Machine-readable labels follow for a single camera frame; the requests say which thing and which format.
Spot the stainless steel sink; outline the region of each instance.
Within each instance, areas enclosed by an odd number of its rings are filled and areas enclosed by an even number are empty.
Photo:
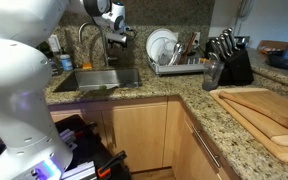
[[[118,87],[135,88],[141,85],[137,69],[75,71],[54,92],[105,90]]]

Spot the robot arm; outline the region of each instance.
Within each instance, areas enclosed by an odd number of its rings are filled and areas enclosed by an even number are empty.
[[[123,32],[123,21],[111,26],[119,16],[104,15],[110,9],[108,0],[0,0],[0,138],[6,145],[0,179],[29,179],[23,172],[41,162],[51,164],[53,178],[59,179],[72,160],[43,92],[51,65],[35,49],[49,38],[66,9],[105,16],[109,27]]]

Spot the cabinet door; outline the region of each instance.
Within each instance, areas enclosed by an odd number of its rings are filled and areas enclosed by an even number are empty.
[[[161,168],[166,105],[102,111],[108,148],[125,150],[131,172]]]
[[[175,174],[176,179],[218,180],[219,177],[214,167],[205,157],[202,147],[195,140],[190,126],[185,122],[182,132],[180,154]]]
[[[52,118],[53,118],[54,122],[57,122],[57,121],[60,121],[62,119],[65,119],[65,118],[70,117],[70,116],[75,115],[75,114],[79,115],[86,124],[89,124],[90,122],[96,122],[97,123],[97,127],[95,128],[95,133],[96,133],[96,131],[99,133],[99,135],[101,136],[101,139],[102,139],[102,144],[105,147],[107,147],[107,139],[106,139],[106,134],[105,134],[105,130],[104,130],[104,123],[103,123],[101,111],[69,113],[69,114],[56,113],[56,114],[52,114]]]

